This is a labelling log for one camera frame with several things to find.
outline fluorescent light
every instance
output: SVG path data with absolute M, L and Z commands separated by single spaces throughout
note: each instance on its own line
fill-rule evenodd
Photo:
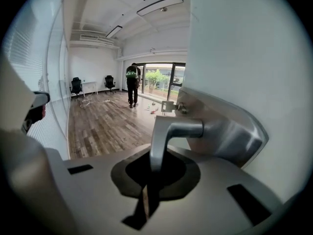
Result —
M 141 10 L 138 10 L 137 14 L 140 16 L 144 16 L 155 10 L 159 10 L 161 8 L 178 4 L 178 3 L 182 3 L 182 2 L 184 2 L 184 0 L 160 0 L 142 8 Z
M 114 36 L 117 32 L 119 32 L 123 27 L 122 26 L 117 26 L 115 27 L 107 36 L 106 38 L 111 38 L 112 36 Z

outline man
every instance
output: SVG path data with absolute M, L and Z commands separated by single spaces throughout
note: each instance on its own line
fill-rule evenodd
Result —
M 126 69 L 128 102 L 129 102 L 130 108 L 133 107 L 133 92 L 134 92 L 134 107 L 138 105 L 137 100 L 138 100 L 138 88 L 140 84 L 140 76 L 141 76 L 141 71 L 137 67 L 137 64 L 132 63 L 132 65 Z

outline door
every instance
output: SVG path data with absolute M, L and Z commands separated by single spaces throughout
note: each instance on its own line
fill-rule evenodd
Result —
M 182 86 L 182 82 L 185 75 L 185 66 L 184 63 L 174 63 L 170 84 L 169 84 L 169 90 L 167 95 L 168 101 L 174 101 L 176 103 L 179 90 Z
M 138 92 L 142 92 L 143 93 L 143 86 L 142 86 L 142 81 L 143 81 L 143 72 L 144 72 L 144 67 L 145 67 L 145 64 L 137 64 L 137 67 L 140 69 L 140 85 L 139 85 L 139 89 L 138 89 Z
M 167 100 L 173 63 L 145 64 L 143 93 Z

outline door handle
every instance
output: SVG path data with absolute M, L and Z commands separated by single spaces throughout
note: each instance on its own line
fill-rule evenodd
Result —
M 171 138 L 199 138 L 202 135 L 203 122 L 200 119 L 157 116 L 150 149 L 152 173 L 161 172 L 164 152 Z

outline white desk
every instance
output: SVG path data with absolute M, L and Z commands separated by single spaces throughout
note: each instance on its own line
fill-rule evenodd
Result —
M 86 85 L 86 84 L 93 84 L 94 90 L 95 90 L 96 94 L 98 94 L 97 82 L 95 82 L 95 81 L 91 81 L 91 82 L 82 82 L 84 97 L 85 97 L 85 85 Z

